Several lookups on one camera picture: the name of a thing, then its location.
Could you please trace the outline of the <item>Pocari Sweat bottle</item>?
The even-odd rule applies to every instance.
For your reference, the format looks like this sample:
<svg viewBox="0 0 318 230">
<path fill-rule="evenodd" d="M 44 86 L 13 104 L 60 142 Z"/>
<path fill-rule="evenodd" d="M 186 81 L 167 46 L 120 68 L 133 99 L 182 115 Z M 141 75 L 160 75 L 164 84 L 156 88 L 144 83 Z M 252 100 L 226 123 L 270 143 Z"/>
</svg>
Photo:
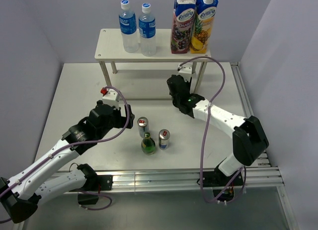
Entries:
<svg viewBox="0 0 318 230">
<path fill-rule="evenodd" d="M 141 42 L 141 52 L 150 57 L 156 53 L 156 19 L 152 13 L 151 4 L 142 4 L 142 13 L 138 18 L 138 27 Z"/>
<path fill-rule="evenodd" d="M 120 5 L 119 24 L 123 39 L 123 47 L 126 52 L 134 53 L 139 48 L 136 15 L 131 9 L 128 0 L 121 0 Z"/>
</svg>

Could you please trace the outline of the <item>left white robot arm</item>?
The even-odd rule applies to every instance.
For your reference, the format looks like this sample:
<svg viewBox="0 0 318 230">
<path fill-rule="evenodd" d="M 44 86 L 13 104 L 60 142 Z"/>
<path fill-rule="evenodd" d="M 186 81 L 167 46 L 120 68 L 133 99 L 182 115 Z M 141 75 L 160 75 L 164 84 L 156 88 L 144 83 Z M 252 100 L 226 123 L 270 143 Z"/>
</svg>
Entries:
<svg viewBox="0 0 318 230">
<path fill-rule="evenodd" d="M 98 101 L 89 115 L 71 126 L 60 140 L 40 159 L 21 173 L 0 179 L 0 202 L 15 224 L 32 216 L 39 205 L 70 190 L 92 190 L 98 177 L 88 164 L 80 164 L 72 172 L 50 180 L 54 173 L 68 162 L 104 140 L 113 128 L 133 127 L 134 114 L 129 104 L 126 115 L 114 106 Z"/>
</svg>

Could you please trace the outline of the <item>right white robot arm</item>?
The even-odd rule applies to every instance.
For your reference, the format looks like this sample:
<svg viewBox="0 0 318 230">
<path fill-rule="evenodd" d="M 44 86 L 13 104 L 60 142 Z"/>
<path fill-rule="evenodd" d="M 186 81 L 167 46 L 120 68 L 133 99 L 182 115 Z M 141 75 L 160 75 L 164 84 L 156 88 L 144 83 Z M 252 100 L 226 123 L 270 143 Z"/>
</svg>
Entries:
<svg viewBox="0 0 318 230">
<path fill-rule="evenodd" d="M 258 118 L 242 117 L 212 105 L 204 97 L 190 93 L 190 82 L 181 75 L 172 75 L 167 80 L 173 105 L 194 119 L 209 121 L 209 124 L 227 134 L 233 142 L 233 151 L 217 167 L 203 174 L 203 187 L 222 187 L 231 181 L 244 166 L 251 166 L 269 147 L 269 141 Z"/>
</svg>

